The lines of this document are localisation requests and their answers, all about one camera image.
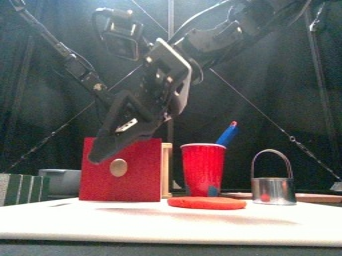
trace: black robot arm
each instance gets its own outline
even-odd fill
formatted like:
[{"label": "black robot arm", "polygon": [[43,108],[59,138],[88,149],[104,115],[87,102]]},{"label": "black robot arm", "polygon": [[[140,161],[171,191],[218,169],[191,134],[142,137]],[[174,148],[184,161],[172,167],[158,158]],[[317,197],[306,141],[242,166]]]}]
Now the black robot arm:
[{"label": "black robot arm", "polygon": [[[142,59],[144,76],[132,90],[111,93],[87,61],[53,37],[25,9],[23,0],[9,0],[33,31],[63,59],[64,68],[107,107],[104,124],[96,135],[90,160],[102,162],[138,140],[148,139],[158,127],[178,116],[186,105],[190,85],[203,79],[206,69],[228,60],[279,26],[297,18],[310,1],[222,1],[184,23],[168,42],[154,44],[142,36],[143,25],[132,13],[100,8],[94,27],[108,51],[132,60]],[[227,19],[208,30],[192,27],[192,21],[219,8]],[[99,30],[96,19],[106,26]]]}]

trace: red block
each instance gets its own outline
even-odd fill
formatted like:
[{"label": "red block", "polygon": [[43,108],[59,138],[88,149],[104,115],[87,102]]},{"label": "red block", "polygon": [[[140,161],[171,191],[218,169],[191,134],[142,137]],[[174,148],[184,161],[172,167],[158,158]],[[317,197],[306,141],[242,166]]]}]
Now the red block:
[{"label": "red block", "polygon": [[[150,139],[134,143],[100,164],[88,160],[94,140],[84,140],[79,199],[159,202],[162,140]],[[126,163],[127,172],[123,176],[115,176],[111,172],[118,161]]]}]

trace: plastic cup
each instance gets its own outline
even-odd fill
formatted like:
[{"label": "plastic cup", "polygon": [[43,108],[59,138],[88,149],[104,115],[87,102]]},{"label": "plastic cup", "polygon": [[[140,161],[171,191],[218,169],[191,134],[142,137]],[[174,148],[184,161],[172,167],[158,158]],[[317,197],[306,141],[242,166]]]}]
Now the plastic cup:
[{"label": "plastic cup", "polygon": [[187,195],[218,196],[226,147],[211,143],[191,143],[182,145],[180,149]]}]

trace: silver pail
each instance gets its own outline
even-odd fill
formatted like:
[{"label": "silver pail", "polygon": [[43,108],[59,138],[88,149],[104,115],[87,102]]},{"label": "silver pail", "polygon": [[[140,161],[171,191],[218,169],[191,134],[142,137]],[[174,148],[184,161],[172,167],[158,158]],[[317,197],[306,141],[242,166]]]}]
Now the silver pail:
[{"label": "silver pail", "polygon": [[[262,153],[274,153],[285,161],[287,169],[287,178],[282,177],[254,177],[254,163],[258,156]],[[273,204],[273,205],[294,205],[297,203],[295,199],[295,188],[294,188],[294,178],[291,164],[287,157],[274,149],[266,149],[261,151],[251,162],[251,192],[252,192],[252,202],[258,204]]]}]

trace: black backdrop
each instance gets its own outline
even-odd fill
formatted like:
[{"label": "black backdrop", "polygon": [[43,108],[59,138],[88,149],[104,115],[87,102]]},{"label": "black backdrop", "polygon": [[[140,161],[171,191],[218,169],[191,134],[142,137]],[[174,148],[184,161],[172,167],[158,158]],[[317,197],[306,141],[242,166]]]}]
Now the black backdrop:
[{"label": "black backdrop", "polygon": [[[91,28],[94,10],[132,9],[146,25],[144,35],[154,42],[158,37],[167,40],[183,22],[218,2],[31,0],[27,7],[56,38],[88,59],[115,91],[139,82],[139,72],[131,74],[139,63],[111,56],[96,42]],[[227,149],[224,188],[250,188],[251,159],[266,148],[289,157],[298,189],[327,190],[337,181],[290,142],[279,127],[342,176],[341,6],[341,1],[331,2],[322,30],[315,34],[325,86],[317,78],[309,24],[302,17],[290,28],[271,33],[208,70],[203,83],[191,87],[187,108],[174,120],[174,178],[180,186],[179,146],[215,142],[232,120],[239,123],[239,134]],[[80,169],[83,139],[96,135],[103,113],[96,104],[91,105],[90,93],[63,73],[56,56],[41,38],[31,34],[8,1],[1,1],[0,10],[1,171],[36,174],[40,168]],[[227,14],[222,15],[207,17],[199,27],[214,27]],[[163,125],[155,136],[167,141],[168,135]],[[263,157],[257,171],[279,176],[285,175],[285,166],[277,157]]]}]

